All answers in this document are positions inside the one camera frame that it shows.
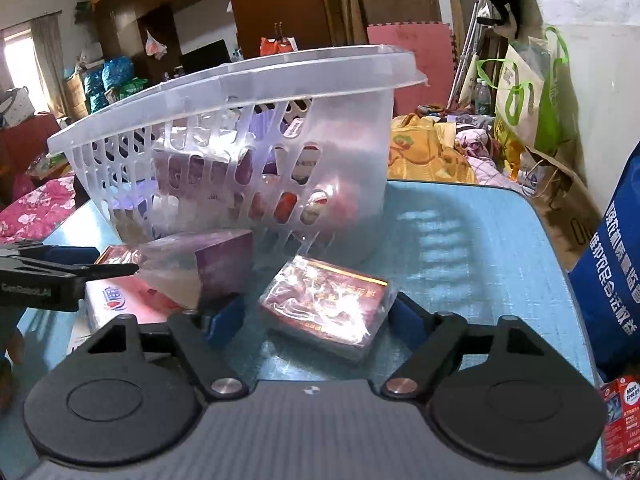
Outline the person's left hand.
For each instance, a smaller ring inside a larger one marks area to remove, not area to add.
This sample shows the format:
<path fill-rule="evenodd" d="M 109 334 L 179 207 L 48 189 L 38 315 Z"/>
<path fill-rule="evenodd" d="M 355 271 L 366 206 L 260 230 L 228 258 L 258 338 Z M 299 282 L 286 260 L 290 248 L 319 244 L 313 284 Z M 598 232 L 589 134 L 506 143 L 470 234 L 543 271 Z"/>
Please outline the person's left hand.
<path fill-rule="evenodd" d="M 15 392 L 14 365 L 21 364 L 24 358 L 24 337 L 16 328 L 1 353 L 0 408 L 5 412 L 11 405 Z"/>

